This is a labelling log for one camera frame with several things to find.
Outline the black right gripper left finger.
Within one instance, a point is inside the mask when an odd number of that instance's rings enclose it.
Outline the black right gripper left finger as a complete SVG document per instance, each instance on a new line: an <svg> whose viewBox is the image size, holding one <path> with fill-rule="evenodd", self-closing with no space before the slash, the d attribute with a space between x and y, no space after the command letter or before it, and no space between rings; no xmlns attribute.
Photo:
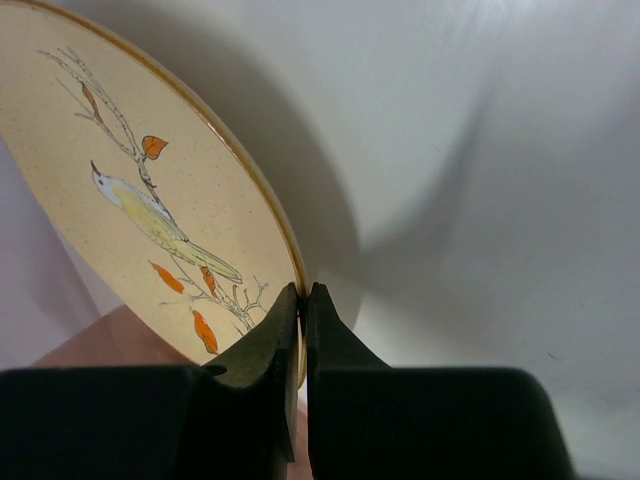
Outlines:
<svg viewBox="0 0 640 480"><path fill-rule="evenodd" d="M283 479L294 459L298 293L201 365L1 376L5 479Z"/></svg>

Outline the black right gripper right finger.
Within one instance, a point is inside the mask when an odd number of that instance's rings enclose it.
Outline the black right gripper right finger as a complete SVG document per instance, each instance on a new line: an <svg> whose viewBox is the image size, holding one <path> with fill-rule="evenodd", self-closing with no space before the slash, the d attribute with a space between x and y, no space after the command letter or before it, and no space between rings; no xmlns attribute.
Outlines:
<svg viewBox="0 0 640 480"><path fill-rule="evenodd" d="M394 368L306 304L308 452L317 479L571 479L551 401L515 368Z"/></svg>

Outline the cream bird pattern plate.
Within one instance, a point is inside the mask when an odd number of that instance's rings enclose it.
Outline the cream bird pattern plate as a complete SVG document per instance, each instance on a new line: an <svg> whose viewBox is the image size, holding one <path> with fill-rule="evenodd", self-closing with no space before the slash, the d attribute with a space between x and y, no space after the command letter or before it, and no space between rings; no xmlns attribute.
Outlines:
<svg viewBox="0 0 640 480"><path fill-rule="evenodd" d="M1 5L1 135L48 218L160 338L202 364L306 289L260 170L184 83L40 1Z"/></svg>

